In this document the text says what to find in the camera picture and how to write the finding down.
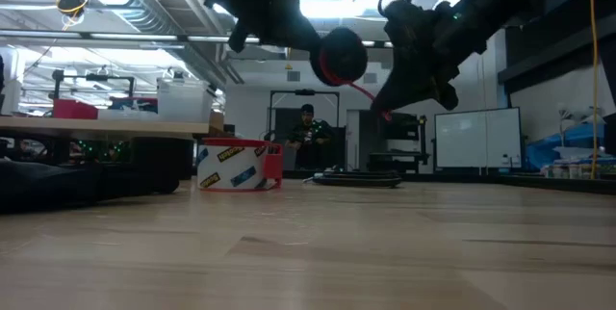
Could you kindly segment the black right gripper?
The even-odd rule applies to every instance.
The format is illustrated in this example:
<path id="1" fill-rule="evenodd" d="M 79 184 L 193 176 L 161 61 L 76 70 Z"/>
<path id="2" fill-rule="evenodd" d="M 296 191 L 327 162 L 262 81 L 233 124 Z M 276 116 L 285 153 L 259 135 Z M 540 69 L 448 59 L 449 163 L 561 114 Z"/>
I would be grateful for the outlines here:
<path id="1" fill-rule="evenodd" d="M 397 0 L 383 14 L 394 64 L 371 110 L 385 113 L 425 100 L 448 111 L 456 108 L 459 98 L 450 81 L 481 46 L 481 12 L 475 1 L 462 0 L 455 6 L 443 2 L 435 10 L 425 10 Z"/>

